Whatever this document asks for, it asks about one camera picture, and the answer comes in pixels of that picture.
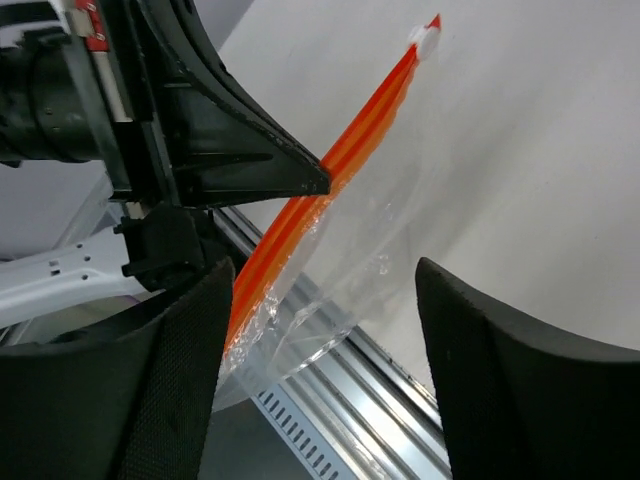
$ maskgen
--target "plastic bag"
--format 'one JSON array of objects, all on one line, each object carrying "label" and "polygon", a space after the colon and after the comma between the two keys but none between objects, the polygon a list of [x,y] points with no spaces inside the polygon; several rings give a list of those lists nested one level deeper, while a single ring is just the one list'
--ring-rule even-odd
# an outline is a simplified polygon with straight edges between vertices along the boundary
[{"label": "plastic bag", "polygon": [[406,258],[402,232],[444,161],[432,148],[440,140],[430,99],[436,61],[427,60],[439,31],[439,17],[414,29],[323,158],[331,194],[291,199],[236,280],[215,409],[308,365],[359,321],[388,316],[394,292],[411,281],[416,259]]}]

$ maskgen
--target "white surface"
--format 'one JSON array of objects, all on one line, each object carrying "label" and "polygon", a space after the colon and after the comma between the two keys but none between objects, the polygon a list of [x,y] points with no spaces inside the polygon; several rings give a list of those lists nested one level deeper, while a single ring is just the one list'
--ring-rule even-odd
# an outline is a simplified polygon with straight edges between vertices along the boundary
[{"label": "white surface", "polygon": [[0,328],[93,300],[146,290],[125,278],[129,254],[113,227],[76,245],[0,265]]},{"label": "white surface", "polygon": [[72,229],[89,235],[111,196],[102,162],[0,165],[0,258],[14,259],[63,245]]},{"label": "white surface", "polygon": [[[256,0],[223,59],[321,156],[408,30],[438,11],[451,161],[414,225],[416,262],[429,256],[549,323],[640,348],[639,2]],[[243,210],[264,229],[281,205]],[[412,302],[365,328],[428,384]]]}]

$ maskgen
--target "gray floor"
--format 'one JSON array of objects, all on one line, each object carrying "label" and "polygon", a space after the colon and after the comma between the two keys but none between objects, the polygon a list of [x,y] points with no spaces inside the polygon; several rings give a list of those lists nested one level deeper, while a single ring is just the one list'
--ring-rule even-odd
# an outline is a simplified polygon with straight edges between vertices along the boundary
[{"label": "gray floor", "polygon": [[272,478],[311,477],[251,400],[214,413],[199,479]]}]

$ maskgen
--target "black cylinder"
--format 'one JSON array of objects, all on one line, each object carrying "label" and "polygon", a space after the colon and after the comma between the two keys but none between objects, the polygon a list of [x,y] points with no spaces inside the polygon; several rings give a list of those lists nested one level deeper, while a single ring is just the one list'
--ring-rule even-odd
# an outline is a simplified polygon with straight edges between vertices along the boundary
[{"label": "black cylinder", "polygon": [[0,50],[0,162],[100,158],[59,46]]}]

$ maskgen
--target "orange object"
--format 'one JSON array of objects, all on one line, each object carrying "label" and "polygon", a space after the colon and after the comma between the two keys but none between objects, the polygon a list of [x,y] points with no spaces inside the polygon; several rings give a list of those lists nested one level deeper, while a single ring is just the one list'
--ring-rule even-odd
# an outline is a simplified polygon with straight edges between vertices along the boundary
[{"label": "orange object", "polygon": [[[382,82],[380,87],[378,87],[376,93],[374,93],[374,95],[369,99],[366,105],[340,136],[338,141],[331,147],[320,162],[320,165],[327,170],[332,178],[332,188],[333,179],[335,179],[335,175],[339,171],[341,162],[344,160],[348,161],[348,157],[345,157],[345,153],[348,152],[353,144],[362,137],[363,133],[370,127],[371,123],[376,121],[377,114],[384,103],[384,96],[395,96],[400,90],[403,77],[397,73],[402,71],[403,68],[406,68],[406,63],[411,59],[411,55],[405,55],[405,57],[407,58],[403,58],[403,60],[396,65],[394,70]],[[247,261],[245,268],[242,269],[236,280],[233,292],[234,303],[242,304],[245,301],[243,296],[244,289],[247,286],[245,277],[249,274],[254,275],[257,266],[264,261],[269,249],[277,237],[283,232],[283,228],[288,219],[291,218],[291,215],[293,215],[298,208],[300,208],[300,205],[304,200],[304,197],[290,199],[280,214],[273,221],[271,227],[262,237],[260,243]]]},{"label": "orange object", "polygon": [[[440,29],[436,16],[428,28]],[[260,241],[234,284],[225,354],[242,333],[273,286],[303,236],[366,163],[391,127],[415,68],[419,46],[412,44],[366,105],[322,159],[331,176],[331,193],[290,199]]]}]

